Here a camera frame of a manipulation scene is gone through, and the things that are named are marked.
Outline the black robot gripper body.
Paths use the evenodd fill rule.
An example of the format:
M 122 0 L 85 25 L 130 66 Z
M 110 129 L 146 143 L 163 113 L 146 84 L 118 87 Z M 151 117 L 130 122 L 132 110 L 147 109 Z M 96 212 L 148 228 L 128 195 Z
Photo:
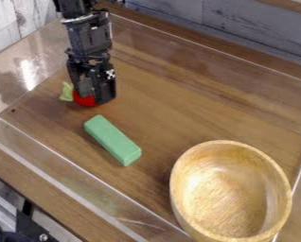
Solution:
M 115 77 L 108 51 L 112 47 L 110 12 L 107 10 L 63 10 L 61 24 L 69 38 L 65 50 L 71 79 L 95 70 L 103 78 Z

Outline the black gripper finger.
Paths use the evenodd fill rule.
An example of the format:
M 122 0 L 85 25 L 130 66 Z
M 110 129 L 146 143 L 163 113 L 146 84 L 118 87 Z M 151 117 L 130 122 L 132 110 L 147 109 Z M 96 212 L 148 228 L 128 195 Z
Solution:
M 110 62 L 97 63 L 89 70 L 95 102 L 103 105 L 116 97 L 115 69 Z
M 92 80 L 89 77 L 89 70 L 92 66 L 83 62 L 67 61 L 67 71 L 73 84 L 75 91 L 80 97 L 93 95 Z

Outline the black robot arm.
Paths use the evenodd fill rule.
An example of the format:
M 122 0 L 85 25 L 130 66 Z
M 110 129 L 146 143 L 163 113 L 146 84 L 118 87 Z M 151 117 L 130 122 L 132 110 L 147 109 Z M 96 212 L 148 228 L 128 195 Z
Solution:
M 65 27 L 69 47 L 67 72 L 73 101 L 85 107 L 116 97 L 115 68 L 110 62 L 112 32 L 108 9 L 95 9 L 97 0 L 53 0 Z

